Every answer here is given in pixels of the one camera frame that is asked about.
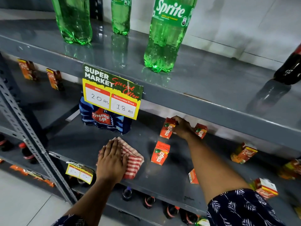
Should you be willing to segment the grey metal shelf rack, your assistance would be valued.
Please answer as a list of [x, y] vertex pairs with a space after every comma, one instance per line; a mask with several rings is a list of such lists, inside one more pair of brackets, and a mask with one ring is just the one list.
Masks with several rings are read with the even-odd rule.
[[[144, 87], [138, 118], [122, 138], [145, 162], [134, 180], [122, 181], [113, 191], [105, 216], [127, 225], [184, 226], [179, 216], [165, 218], [164, 204], [205, 216], [203, 193], [188, 179], [193, 166], [184, 140], [172, 135], [166, 164], [150, 162], [164, 119], [173, 116], [163, 107], [188, 115], [187, 120], [200, 118], [196, 122], [209, 128], [206, 143], [247, 182], [272, 181], [279, 196], [269, 203], [277, 216], [287, 226], [301, 226], [293, 209], [301, 204], [301, 180], [277, 175], [301, 155], [301, 83], [285, 86], [272, 80], [272, 70], [185, 45], [171, 74], [155, 74], [142, 64], [145, 34], [113, 36], [107, 23], [95, 20], [92, 30], [92, 45], [71, 45], [62, 41], [53, 13], [0, 9], [0, 132], [32, 148], [69, 203], [88, 187], [70, 185], [63, 163], [94, 169], [99, 147], [118, 135], [85, 126], [77, 114], [66, 121], [78, 110], [85, 63]], [[17, 59], [33, 62], [38, 81], [24, 78]], [[64, 91], [51, 87], [46, 68], [60, 71]], [[235, 163], [231, 154], [243, 142], [258, 152], [244, 164]], [[130, 201], [122, 199], [127, 186], [133, 191]], [[143, 206], [146, 195], [156, 198], [151, 209]]]

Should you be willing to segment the orange shelf edge label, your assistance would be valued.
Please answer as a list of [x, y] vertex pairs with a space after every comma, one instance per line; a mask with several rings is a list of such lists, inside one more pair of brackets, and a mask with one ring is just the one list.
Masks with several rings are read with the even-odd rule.
[[49, 180], [49, 179], [47, 179], [47, 178], [44, 178], [41, 174], [39, 174], [39, 173], [36, 173], [36, 172], [34, 172], [34, 171], [30, 171], [30, 170], [26, 170], [26, 169], [23, 169], [23, 168], [21, 168], [21, 167], [19, 167], [19, 166], [17, 166], [17, 165], [11, 165], [10, 166], [10, 168], [12, 169], [12, 170], [15, 170], [15, 171], [18, 171], [18, 172], [20, 172], [22, 175], [24, 175], [24, 176], [28, 176], [28, 175], [30, 175], [30, 176], [32, 176], [34, 179], [37, 179], [37, 180], [39, 180], [39, 181], [42, 181], [42, 182], [45, 182], [45, 183], [47, 183], [49, 186], [51, 186], [51, 187], [55, 187], [55, 183], [54, 182], [52, 182], [51, 180]]

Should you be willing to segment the orange mango drink carton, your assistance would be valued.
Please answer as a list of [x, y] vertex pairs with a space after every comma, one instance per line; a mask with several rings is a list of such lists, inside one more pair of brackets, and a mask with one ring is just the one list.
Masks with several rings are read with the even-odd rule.
[[203, 139], [206, 135], [208, 131], [208, 128], [206, 125], [203, 125], [203, 124], [199, 124], [197, 123], [195, 128], [194, 128], [194, 132], [201, 138]]
[[199, 184], [194, 168], [189, 172], [188, 176], [191, 184]]
[[170, 139], [173, 128], [178, 124], [178, 122], [173, 118], [166, 118], [164, 121], [164, 125], [160, 131], [160, 137], [165, 139]]
[[170, 145], [158, 141], [154, 148], [151, 157], [151, 162], [162, 166], [165, 160], [167, 159], [169, 152], [170, 152]]

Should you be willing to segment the person's left hand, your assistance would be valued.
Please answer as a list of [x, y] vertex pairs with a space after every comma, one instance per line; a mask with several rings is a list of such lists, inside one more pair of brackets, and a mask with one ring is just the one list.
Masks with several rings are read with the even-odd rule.
[[121, 181], [124, 175], [122, 172], [121, 144], [116, 139], [116, 154], [114, 156], [108, 155], [108, 143], [102, 148], [105, 148], [105, 152], [103, 159], [96, 163], [96, 181], [107, 181], [115, 185]]

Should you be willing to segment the small yellow price tag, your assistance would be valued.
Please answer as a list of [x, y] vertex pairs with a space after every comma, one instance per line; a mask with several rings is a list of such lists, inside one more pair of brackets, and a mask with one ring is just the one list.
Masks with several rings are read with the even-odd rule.
[[66, 162], [67, 169], [65, 174], [77, 178], [81, 182], [90, 185], [93, 181], [94, 170], [75, 162]]

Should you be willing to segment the red white juice carton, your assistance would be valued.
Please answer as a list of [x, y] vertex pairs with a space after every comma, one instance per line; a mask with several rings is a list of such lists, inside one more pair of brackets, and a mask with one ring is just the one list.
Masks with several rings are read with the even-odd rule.
[[257, 178], [250, 183], [250, 186], [266, 200], [279, 195], [276, 185], [266, 178]]

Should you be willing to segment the red white checked cloth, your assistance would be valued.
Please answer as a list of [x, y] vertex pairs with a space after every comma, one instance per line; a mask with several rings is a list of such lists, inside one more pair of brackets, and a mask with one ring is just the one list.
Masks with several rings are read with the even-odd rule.
[[128, 156], [126, 171], [121, 180], [132, 180], [135, 178], [137, 172], [143, 164], [144, 157], [120, 137], [113, 138], [113, 140], [115, 139], [117, 139], [121, 144], [121, 157], [124, 155]]

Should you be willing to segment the large green soda bottle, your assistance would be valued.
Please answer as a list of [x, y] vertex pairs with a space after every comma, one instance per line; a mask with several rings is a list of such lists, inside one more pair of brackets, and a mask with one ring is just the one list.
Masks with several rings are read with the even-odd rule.
[[90, 44], [92, 27], [90, 23], [89, 0], [51, 0], [61, 36], [69, 44]]
[[169, 73], [176, 62], [197, 0], [155, 0], [145, 67]]

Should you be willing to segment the dark metal rack post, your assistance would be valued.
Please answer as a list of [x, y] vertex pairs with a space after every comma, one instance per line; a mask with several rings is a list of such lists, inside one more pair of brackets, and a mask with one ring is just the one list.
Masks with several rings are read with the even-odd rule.
[[89, 0], [90, 18], [103, 21], [103, 0]]

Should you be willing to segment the green yellow packet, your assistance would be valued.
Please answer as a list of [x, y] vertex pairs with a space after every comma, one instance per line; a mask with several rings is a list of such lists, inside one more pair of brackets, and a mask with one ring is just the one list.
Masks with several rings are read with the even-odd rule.
[[210, 226], [210, 222], [205, 217], [200, 217], [195, 223], [195, 226]]

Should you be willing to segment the blue cola multipack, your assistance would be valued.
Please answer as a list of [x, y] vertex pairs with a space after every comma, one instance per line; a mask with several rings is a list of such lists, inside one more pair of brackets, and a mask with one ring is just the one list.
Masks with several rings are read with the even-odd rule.
[[81, 120], [85, 125], [93, 125], [99, 129], [106, 129], [127, 134], [131, 129], [132, 119], [92, 105], [84, 100], [83, 91], [79, 101]]

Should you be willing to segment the small green soda bottle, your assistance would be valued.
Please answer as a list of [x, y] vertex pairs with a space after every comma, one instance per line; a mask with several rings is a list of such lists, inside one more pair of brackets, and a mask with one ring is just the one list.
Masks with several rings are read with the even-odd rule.
[[126, 36], [130, 31], [132, 0], [111, 0], [112, 29]]

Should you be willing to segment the navy leaf-print left sleeve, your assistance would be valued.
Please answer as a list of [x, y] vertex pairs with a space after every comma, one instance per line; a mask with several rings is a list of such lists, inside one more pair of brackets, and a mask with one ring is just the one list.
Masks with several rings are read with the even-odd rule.
[[86, 221], [74, 214], [65, 215], [56, 220], [51, 226], [88, 226]]

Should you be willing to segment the navy leaf-print sleeve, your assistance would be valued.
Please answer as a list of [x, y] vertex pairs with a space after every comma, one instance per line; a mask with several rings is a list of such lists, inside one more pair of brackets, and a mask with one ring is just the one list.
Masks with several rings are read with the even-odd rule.
[[51, 226], [88, 226], [86, 221], [74, 214], [65, 215], [56, 220]]
[[207, 205], [210, 226], [285, 226], [274, 209], [254, 190], [231, 190]]

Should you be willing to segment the green yellow price sign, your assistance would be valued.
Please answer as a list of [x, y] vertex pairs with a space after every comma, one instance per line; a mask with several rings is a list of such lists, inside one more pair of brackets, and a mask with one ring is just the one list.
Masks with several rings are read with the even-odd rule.
[[84, 63], [82, 87], [86, 102], [137, 119], [143, 86]]

